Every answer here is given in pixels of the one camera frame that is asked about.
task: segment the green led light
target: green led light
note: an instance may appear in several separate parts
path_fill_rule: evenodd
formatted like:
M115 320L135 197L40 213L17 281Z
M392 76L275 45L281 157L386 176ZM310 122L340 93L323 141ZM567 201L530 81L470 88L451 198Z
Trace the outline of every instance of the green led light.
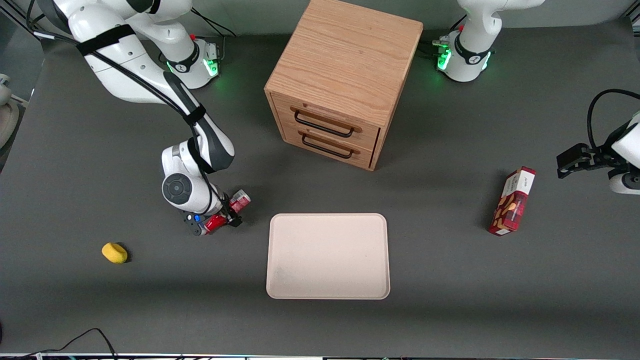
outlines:
M438 59L438 68L444 71L449 64L449 59L451 58L451 50L447 49L444 53L442 53Z
M209 72L209 75L211 75L211 77L218 75L218 62L216 60L202 59L202 62L207 68L207 71Z
M491 51L486 55L486 60L484 61L484 65L482 65L482 69L486 69L486 66L489 64L489 58L491 57Z

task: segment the velcro strap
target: velcro strap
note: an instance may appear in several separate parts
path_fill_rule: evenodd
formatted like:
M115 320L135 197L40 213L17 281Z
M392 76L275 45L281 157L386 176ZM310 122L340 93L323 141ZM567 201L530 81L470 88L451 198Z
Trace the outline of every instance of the velcro strap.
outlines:
M135 31L133 31L129 25L116 26L115 28L99 34L95 38L91 38L85 42L77 44L76 48L80 51L82 56L86 56L87 54L93 53L103 47L116 44L123 37L135 34Z
M207 174L212 174L212 173L216 172L208 164L208 162L206 162L200 156L200 153L196 150L196 140L195 140L195 138L189 138L189 140L187 140L187 149L189 149L189 153L191 154L191 157L193 158L193 161L195 161L196 164L198 164L198 167L200 167L202 169L202 171L206 172Z
M207 113L207 110L204 109L204 106L198 105L198 107L193 110L189 115L185 115L182 118L186 121L189 126L194 126L198 120L202 119L204 115Z

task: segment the red snack box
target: red snack box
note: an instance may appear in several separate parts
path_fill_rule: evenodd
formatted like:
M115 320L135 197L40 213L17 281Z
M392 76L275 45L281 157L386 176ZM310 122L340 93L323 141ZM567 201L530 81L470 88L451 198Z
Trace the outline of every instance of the red snack box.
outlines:
M502 236L518 230L536 171L521 167L507 177L489 232Z

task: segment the yellow sponge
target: yellow sponge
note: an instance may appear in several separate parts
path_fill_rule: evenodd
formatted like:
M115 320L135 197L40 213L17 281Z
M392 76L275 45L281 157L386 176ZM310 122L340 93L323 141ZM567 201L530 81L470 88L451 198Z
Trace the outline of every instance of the yellow sponge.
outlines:
M122 264L129 257L127 251L116 243L106 243L102 247L102 255L114 264Z

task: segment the gray wall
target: gray wall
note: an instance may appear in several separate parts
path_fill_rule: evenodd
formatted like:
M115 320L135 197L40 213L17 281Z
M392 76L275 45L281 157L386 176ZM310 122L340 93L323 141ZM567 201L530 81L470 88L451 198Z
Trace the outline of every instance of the gray wall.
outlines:
M0 12L0 73L11 77L15 95L29 99L43 60L40 42Z
M17 0L26 8L29 0ZM455 0L347 0L383 12L419 20L425 29L448 28L464 12ZM590 25L619 17L633 0L547 0L529 10L502 13L505 27ZM308 0L193 0L195 8L238 34L291 33ZM180 18L197 35L214 32L189 13Z

